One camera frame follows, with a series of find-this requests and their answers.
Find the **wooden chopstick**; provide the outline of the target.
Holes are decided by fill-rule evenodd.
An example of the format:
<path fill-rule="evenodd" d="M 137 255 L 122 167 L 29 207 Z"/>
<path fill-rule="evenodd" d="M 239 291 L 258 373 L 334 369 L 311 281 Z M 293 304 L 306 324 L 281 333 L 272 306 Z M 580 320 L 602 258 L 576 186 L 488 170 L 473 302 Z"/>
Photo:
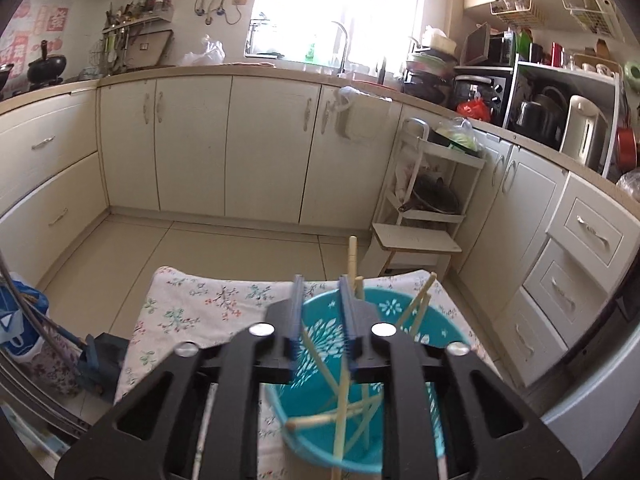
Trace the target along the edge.
<path fill-rule="evenodd" d="M 367 405 L 364 408 L 349 408 L 346 411 L 346 418 L 365 415 L 368 411 L 370 411 L 370 408 L 378 408 L 379 406 L 380 404 L 375 403 Z M 291 417 L 284 423 L 284 426 L 287 430 L 295 431 L 318 426 L 326 426 L 332 424 L 332 422 L 337 422 L 337 419 L 337 411 L 333 411 L 317 415 Z"/>
<path fill-rule="evenodd" d="M 355 278 L 357 272 L 357 237 L 351 236 L 348 240 L 347 249 L 347 273 L 340 278 L 338 289 L 340 290 L 341 307 L 340 312 L 343 317 L 343 336 L 347 337 L 346 327 L 346 306 L 347 300 L 354 291 Z M 338 384 L 337 410 L 334 430 L 333 457 L 339 462 L 343 459 L 346 434 L 346 416 L 348 411 L 348 394 L 350 387 L 350 376 L 348 366 L 348 342 L 343 344 L 343 355 L 341 360 L 341 376 Z"/>
<path fill-rule="evenodd" d="M 212 416 L 213 406 L 215 403 L 215 396 L 217 392 L 217 384 L 211 384 L 206 396 L 206 402 L 204 406 L 203 417 L 201 421 L 200 430 L 198 430 L 198 443 L 196 444 L 194 465 L 192 470 L 192 480 L 198 480 L 200 476 L 201 463 L 204 452 L 204 444 L 207 436 L 208 426 L 210 422 L 210 416 Z"/>
<path fill-rule="evenodd" d="M 344 454 L 348 455 L 356 446 L 361 446 L 364 452 L 368 452 L 371 447 L 371 422 L 380 409 L 383 402 L 382 393 L 368 399 L 369 403 L 362 409 L 361 418 L 354 432 L 348 437 Z"/>
<path fill-rule="evenodd" d="M 357 299 L 364 299 L 364 291 L 363 291 L 363 277 L 357 276 L 355 278 L 355 297 Z"/>
<path fill-rule="evenodd" d="M 400 317 L 395 323 L 397 328 L 401 328 L 409 318 L 413 318 L 408 334 L 417 342 L 427 342 L 430 340 L 430 336 L 428 336 L 427 333 L 420 335 L 419 330 L 425 321 L 427 310 L 430 307 L 432 298 L 430 289 L 436 280 L 437 274 L 432 272 L 413 300 L 410 301 L 408 307 L 402 311 Z"/>
<path fill-rule="evenodd" d="M 330 387 L 332 393 L 334 394 L 334 396 L 338 396 L 338 394 L 340 393 L 340 386 L 331 374 L 329 367 L 327 367 L 326 363 L 322 360 L 322 357 L 316 349 L 314 342 L 311 340 L 308 334 L 308 330 L 305 326 L 302 327 L 302 341 L 311 359 L 314 361 L 314 365 L 318 368 L 318 371 Z"/>

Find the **chrome kitchen faucet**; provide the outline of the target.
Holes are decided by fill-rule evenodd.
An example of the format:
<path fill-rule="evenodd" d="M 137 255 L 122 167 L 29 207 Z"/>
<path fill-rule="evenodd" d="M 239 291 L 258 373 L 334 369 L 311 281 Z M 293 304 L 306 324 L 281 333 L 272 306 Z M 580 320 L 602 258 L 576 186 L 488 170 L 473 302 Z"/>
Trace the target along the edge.
<path fill-rule="evenodd" d="M 338 44 L 337 52 L 337 75 L 345 73 L 347 55 L 349 50 L 349 34 L 347 28 L 339 21 L 333 21 L 333 24 L 340 31 L 336 38 Z"/>

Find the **white step stool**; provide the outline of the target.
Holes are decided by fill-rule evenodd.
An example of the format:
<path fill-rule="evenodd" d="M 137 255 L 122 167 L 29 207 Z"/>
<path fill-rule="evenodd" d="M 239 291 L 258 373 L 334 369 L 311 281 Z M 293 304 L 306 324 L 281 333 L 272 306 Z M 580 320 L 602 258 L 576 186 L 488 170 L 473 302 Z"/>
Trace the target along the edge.
<path fill-rule="evenodd" d="M 373 223 L 371 243 L 359 265 L 365 278 L 427 270 L 443 276 L 462 248 L 443 230 Z"/>

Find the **white rolling storage cart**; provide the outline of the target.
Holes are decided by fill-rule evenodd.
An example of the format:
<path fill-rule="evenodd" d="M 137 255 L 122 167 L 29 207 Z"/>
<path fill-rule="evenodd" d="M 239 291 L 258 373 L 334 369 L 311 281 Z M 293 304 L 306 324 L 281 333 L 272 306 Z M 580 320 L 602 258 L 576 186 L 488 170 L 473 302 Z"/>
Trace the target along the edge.
<path fill-rule="evenodd" d="M 469 119 L 402 118 L 373 220 L 456 236 L 485 165 Z"/>

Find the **white hanging bag on cabinet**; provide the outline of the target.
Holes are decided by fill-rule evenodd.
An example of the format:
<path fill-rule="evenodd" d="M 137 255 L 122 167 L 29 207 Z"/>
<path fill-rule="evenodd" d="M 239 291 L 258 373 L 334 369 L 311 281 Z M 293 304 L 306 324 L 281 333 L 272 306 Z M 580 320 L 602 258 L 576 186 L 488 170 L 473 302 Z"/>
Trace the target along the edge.
<path fill-rule="evenodd" d="M 334 92 L 335 131 L 344 139 L 369 141 L 385 128 L 393 101 L 347 86 Z"/>

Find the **red plastic bag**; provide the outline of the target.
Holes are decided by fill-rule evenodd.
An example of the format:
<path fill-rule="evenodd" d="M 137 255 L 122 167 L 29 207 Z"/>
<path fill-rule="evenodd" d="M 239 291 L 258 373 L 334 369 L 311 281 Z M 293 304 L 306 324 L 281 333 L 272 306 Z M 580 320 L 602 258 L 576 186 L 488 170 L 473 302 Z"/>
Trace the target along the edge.
<path fill-rule="evenodd" d="M 479 120 L 480 122 L 491 122 L 491 110 L 482 99 L 461 102 L 457 105 L 456 111 L 465 118 Z"/>

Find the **white refrigerator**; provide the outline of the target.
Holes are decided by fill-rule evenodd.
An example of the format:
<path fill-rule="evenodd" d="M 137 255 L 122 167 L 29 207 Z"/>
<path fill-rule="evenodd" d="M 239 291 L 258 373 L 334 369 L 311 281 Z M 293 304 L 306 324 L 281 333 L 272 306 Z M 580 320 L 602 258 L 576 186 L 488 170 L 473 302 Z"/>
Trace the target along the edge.
<path fill-rule="evenodd" d="M 574 382 L 542 420 L 583 477 L 611 456 L 639 407 L 639 318 L 615 308 L 568 362 Z"/>

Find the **floral bin with blue bag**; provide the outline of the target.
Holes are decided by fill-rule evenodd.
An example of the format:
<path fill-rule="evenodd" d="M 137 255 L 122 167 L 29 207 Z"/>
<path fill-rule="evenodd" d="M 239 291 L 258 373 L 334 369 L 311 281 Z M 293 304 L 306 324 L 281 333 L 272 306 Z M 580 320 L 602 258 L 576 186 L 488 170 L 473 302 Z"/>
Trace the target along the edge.
<path fill-rule="evenodd" d="M 41 329 L 54 342 L 50 344 L 11 294 L 6 280 L 1 279 L 1 349 L 40 385 L 60 398 L 73 398 L 80 393 L 76 368 L 79 350 L 65 338 L 49 318 L 49 300 L 37 289 L 17 279 L 13 281 Z"/>

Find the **black toaster oven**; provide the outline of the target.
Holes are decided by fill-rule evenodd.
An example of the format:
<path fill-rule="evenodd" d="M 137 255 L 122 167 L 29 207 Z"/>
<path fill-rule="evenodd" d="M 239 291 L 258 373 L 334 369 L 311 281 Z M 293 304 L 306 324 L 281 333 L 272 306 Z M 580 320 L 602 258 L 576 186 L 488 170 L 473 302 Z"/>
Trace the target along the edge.
<path fill-rule="evenodd" d="M 449 108 L 457 110 L 463 103 L 480 100 L 488 108 L 487 122 L 501 126 L 506 116 L 511 82 L 512 76 L 507 73 L 459 74 L 452 83 Z"/>

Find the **white electric kettle pot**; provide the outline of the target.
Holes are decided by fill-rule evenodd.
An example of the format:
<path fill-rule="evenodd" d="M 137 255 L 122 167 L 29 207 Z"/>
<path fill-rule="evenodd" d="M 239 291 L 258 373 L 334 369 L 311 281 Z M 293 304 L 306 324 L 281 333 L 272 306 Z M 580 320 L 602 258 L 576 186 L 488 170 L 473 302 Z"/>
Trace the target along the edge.
<path fill-rule="evenodd" d="M 580 164 L 598 170 L 608 122 L 596 104 L 575 94 L 570 98 L 560 152 Z"/>

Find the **white plastic bag on counter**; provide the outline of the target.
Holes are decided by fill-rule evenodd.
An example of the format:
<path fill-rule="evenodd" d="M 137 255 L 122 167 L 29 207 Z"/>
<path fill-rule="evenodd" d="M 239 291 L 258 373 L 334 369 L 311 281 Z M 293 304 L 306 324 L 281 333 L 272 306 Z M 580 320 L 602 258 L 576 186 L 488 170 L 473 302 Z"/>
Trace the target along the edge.
<path fill-rule="evenodd" d="M 224 45 L 221 41 L 210 38 L 208 35 L 201 39 L 200 52 L 188 52 L 180 60 L 180 66 L 213 66 L 221 65 L 226 58 Z"/>

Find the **red pot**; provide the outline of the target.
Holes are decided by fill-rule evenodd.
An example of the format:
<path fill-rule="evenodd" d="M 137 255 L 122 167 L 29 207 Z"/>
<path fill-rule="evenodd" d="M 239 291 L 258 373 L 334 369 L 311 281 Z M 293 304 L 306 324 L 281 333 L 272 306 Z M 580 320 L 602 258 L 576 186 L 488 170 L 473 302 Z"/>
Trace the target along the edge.
<path fill-rule="evenodd" d="M 637 142 L 631 128 L 618 128 L 616 131 L 615 165 L 621 174 L 638 167 Z"/>

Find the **white shelf rack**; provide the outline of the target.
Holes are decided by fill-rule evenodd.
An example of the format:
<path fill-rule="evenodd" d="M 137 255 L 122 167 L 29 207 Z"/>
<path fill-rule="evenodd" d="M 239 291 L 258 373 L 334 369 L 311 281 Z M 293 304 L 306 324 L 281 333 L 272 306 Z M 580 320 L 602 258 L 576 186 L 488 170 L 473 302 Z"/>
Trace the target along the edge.
<path fill-rule="evenodd" d="M 617 171 L 615 142 L 618 121 L 623 118 L 623 95 L 620 74 L 603 75 L 588 70 L 569 70 L 516 58 L 502 126 L 513 131 L 521 102 L 533 101 L 537 96 L 548 96 L 548 100 L 554 102 L 555 113 L 561 111 L 556 120 L 556 149 L 559 150 L 570 116 L 570 99 L 573 96 L 584 98 L 597 107 L 608 127 L 596 171 L 602 177 L 612 178 Z"/>

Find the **black wok on stove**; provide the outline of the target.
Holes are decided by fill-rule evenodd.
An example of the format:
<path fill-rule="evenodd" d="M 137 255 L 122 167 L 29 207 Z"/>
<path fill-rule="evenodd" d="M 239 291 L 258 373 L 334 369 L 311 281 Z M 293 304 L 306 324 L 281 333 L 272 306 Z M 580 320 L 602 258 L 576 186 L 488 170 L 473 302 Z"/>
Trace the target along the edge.
<path fill-rule="evenodd" d="M 27 79 L 31 84 L 45 84 L 58 80 L 66 69 L 67 60 L 62 54 L 50 54 L 47 40 L 40 41 L 40 58 L 28 64 Z"/>

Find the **wall utensil rack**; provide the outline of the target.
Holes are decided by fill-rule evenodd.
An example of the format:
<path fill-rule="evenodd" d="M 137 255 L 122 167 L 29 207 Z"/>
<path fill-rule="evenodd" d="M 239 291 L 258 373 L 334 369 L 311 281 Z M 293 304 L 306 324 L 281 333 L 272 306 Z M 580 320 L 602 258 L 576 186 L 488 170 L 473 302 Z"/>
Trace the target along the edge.
<path fill-rule="evenodd" d="M 174 39 L 172 0 L 136 0 L 105 12 L 101 40 L 94 55 L 102 75 L 160 66 Z"/>

